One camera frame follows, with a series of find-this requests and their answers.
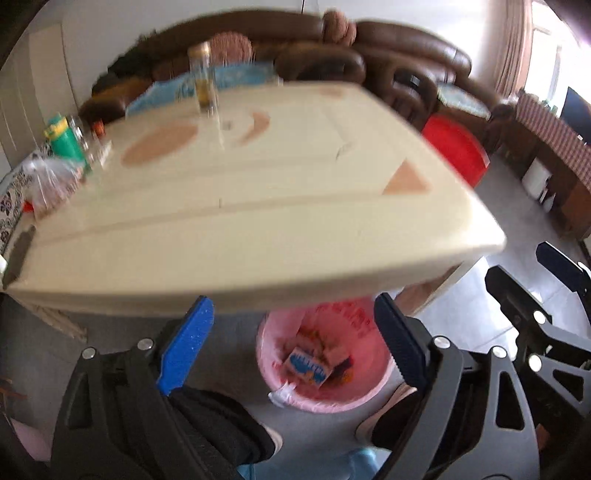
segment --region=green bottle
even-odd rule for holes
[[[68,125],[66,117],[59,113],[49,120],[45,130],[45,136],[51,144],[51,149],[56,157],[66,158],[79,163],[86,163],[84,152],[78,144],[74,132]]]

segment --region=floor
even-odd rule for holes
[[[489,266],[501,264],[543,301],[555,325],[591,336],[591,326],[576,295],[538,265],[534,254],[537,244],[546,240],[582,261],[576,242],[556,234],[547,215],[527,197],[498,157],[492,158],[477,193],[505,231],[507,248],[479,261],[418,315],[429,331],[448,336],[461,348],[488,351],[493,345],[502,345],[513,352],[516,331],[484,286]],[[8,297],[0,309],[0,375],[14,379],[15,388],[28,395],[27,400],[14,402],[11,411],[17,420],[39,428],[50,441],[61,396],[83,346],[49,328]],[[90,315],[73,318],[87,326],[89,343],[101,353],[128,349],[138,339],[154,337],[165,324],[165,320]],[[268,389],[254,358],[255,332],[261,318],[262,313],[216,318],[189,383],[235,396],[256,418],[284,435],[285,448],[260,466],[260,478],[348,478],[341,460],[343,452],[357,447],[355,427],[383,405],[401,381],[400,376],[394,374],[372,401],[348,413],[318,416],[274,407],[267,400]]]

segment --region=glass bottle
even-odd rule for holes
[[[217,91],[210,66],[211,49],[208,42],[191,47],[187,52],[191,76],[195,81],[195,96],[202,112],[214,113],[217,110]]]

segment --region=brown leather sofa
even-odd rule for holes
[[[317,15],[277,10],[238,10],[198,17],[141,40],[119,57],[93,87],[80,108],[89,123],[108,123],[153,81],[170,80],[189,70],[187,49],[216,33],[247,36],[254,59],[273,61],[284,80],[339,80],[363,83],[363,57],[349,47],[323,42],[324,20]]]
[[[468,78],[472,62],[449,42],[418,28],[361,21],[352,47],[324,40],[317,15],[276,10],[240,10],[208,15],[141,40],[118,58],[80,109],[89,122],[113,121],[155,80],[189,69],[187,49],[216,33],[235,31],[253,44],[255,60],[273,61],[284,80],[341,80],[363,84],[421,130],[435,111],[466,126],[489,152],[500,143],[512,107],[492,89]],[[443,106],[437,83],[450,82],[481,100],[490,120]]]
[[[493,89],[469,78],[470,57],[448,41],[429,32],[389,22],[361,21],[353,48],[366,64],[365,86],[417,128],[438,112],[464,125],[489,153],[501,142],[513,107]],[[414,76],[411,82],[409,75]],[[489,109],[487,120],[437,99],[438,83],[453,83]]]

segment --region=table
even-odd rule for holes
[[[458,276],[504,247],[469,186],[359,86],[249,87],[219,105],[109,125],[104,167],[38,223],[7,293],[97,314],[178,317],[199,294],[261,311]]]

